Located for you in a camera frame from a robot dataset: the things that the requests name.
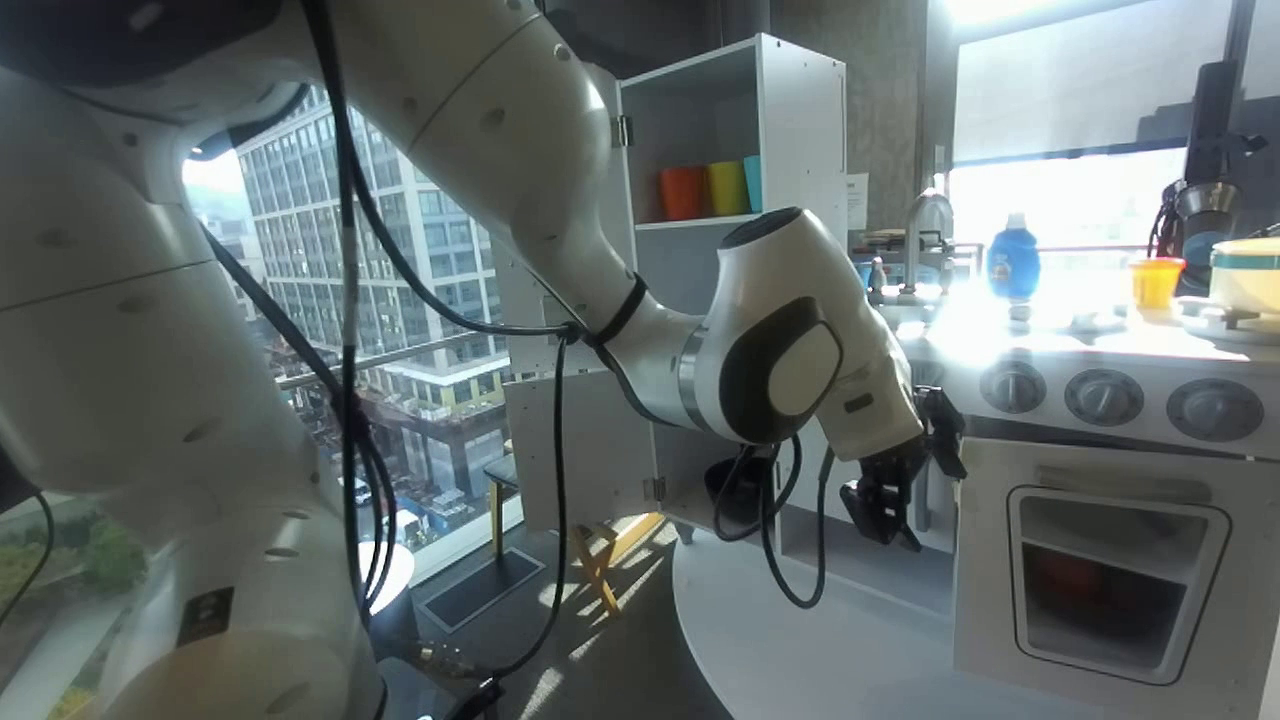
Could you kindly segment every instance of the oven door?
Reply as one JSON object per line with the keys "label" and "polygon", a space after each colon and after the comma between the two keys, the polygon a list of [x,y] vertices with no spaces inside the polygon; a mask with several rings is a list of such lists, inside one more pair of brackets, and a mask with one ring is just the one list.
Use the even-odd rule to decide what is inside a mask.
{"label": "oven door", "polygon": [[1120,715],[1255,715],[1280,610],[1280,467],[968,439],[956,670]]}

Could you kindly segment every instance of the blue bottle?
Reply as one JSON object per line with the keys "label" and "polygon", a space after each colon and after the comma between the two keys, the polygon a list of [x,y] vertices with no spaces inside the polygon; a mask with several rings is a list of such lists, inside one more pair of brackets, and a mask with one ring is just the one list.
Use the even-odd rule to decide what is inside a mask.
{"label": "blue bottle", "polygon": [[1027,310],[1039,287],[1039,247],[1019,211],[1009,217],[1004,232],[986,247],[986,283],[1012,310]]}

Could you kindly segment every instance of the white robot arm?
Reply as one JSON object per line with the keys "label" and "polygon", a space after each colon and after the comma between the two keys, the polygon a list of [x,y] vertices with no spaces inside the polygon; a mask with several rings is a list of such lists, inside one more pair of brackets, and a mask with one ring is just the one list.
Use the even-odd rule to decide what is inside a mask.
{"label": "white robot arm", "polygon": [[[736,229],[711,312],[680,316],[603,246],[603,102],[529,0],[331,22],[350,106],[519,246],[639,411],[740,444],[820,418],[841,458],[909,467],[905,360],[817,217]],[[300,82],[320,73],[297,0],[0,8],[0,449],[153,554],[103,715],[375,712],[334,520],[181,187],[195,139]]]}

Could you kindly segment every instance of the city building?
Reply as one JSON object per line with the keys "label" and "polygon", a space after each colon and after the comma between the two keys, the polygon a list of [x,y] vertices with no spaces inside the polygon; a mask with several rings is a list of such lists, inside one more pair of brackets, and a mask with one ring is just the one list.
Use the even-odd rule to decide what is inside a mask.
{"label": "city building", "polygon": [[[455,312],[497,319],[488,232],[414,173],[367,120],[350,118],[354,149],[394,247]],[[311,88],[291,118],[239,149],[245,194],[260,246],[262,287],[324,357],[341,357],[341,208],[331,112]],[[426,312],[360,222],[360,395],[375,439],[421,502],[462,492],[503,449],[503,348]],[[314,386],[283,379],[297,402]]]}

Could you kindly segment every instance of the skyscraper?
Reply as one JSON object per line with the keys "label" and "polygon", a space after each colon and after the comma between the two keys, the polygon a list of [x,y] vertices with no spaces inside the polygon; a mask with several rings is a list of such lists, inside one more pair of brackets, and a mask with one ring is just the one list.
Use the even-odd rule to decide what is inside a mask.
{"label": "skyscraper", "polygon": [[[367,120],[350,137],[394,247],[455,312],[497,319],[488,232],[421,177]],[[311,88],[291,118],[239,149],[260,242],[262,287],[320,353],[341,353],[341,236],[331,118]],[[401,479],[426,497],[476,497],[476,471],[501,458],[503,348],[426,312],[360,226],[360,395]]]}

